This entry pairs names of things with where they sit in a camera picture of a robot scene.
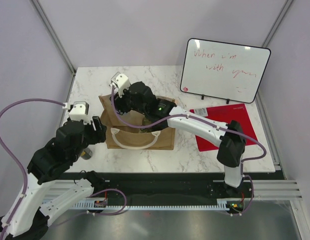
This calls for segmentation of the black drink can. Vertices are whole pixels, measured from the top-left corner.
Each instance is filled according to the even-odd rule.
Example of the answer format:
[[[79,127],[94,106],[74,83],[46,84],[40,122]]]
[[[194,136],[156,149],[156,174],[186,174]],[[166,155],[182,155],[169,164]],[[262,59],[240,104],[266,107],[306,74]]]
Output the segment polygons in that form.
[[[89,147],[85,148],[80,155],[80,157],[84,160],[89,160],[92,156],[93,156],[93,151]]]

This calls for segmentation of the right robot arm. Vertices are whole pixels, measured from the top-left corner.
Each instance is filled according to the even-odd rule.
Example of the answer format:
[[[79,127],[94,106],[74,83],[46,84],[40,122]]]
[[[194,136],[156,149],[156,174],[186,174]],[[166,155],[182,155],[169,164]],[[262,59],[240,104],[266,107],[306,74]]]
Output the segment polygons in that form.
[[[113,82],[110,85],[112,89],[118,88],[118,91],[111,92],[110,97],[117,117],[136,111],[150,122],[149,128],[179,129],[207,140],[218,148],[216,158],[224,166],[225,193],[235,197],[242,191],[241,160],[246,140],[239,122],[219,122],[186,111],[170,100],[156,97],[141,81],[131,84],[128,88]]]

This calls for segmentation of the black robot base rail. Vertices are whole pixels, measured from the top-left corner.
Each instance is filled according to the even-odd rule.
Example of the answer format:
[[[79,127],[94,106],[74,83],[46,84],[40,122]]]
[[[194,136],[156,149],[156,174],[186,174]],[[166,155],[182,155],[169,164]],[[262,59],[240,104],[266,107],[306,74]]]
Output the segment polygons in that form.
[[[252,182],[242,181],[233,188],[220,179],[198,176],[195,173],[64,173],[63,181],[78,183],[91,178],[98,197],[106,197],[111,204],[124,203],[154,205],[209,205],[218,199],[249,200],[253,193]]]

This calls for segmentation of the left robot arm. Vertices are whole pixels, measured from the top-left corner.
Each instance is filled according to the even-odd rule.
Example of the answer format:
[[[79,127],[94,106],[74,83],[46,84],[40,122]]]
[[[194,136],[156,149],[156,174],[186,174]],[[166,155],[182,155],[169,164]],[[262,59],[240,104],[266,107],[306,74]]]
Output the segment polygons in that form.
[[[44,204],[43,199],[60,176],[75,163],[89,145],[106,140],[106,126],[98,116],[89,124],[68,120],[56,135],[37,150],[27,166],[27,186],[23,187],[12,207],[0,217],[0,232],[7,240],[38,240],[50,226],[80,200],[101,196],[105,185],[95,171],[87,172],[69,190]]]

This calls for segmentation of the brown canvas tote bag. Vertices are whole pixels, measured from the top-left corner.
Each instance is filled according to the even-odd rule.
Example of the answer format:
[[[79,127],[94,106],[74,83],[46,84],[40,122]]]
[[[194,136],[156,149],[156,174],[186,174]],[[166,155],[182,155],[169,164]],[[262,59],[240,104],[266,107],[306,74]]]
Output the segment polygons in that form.
[[[99,100],[103,106],[100,120],[106,126],[105,143],[108,149],[174,149],[176,132],[174,128],[168,127],[163,130],[151,130],[148,128],[142,130],[130,127],[116,117],[110,97],[110,95],[99,96]]]

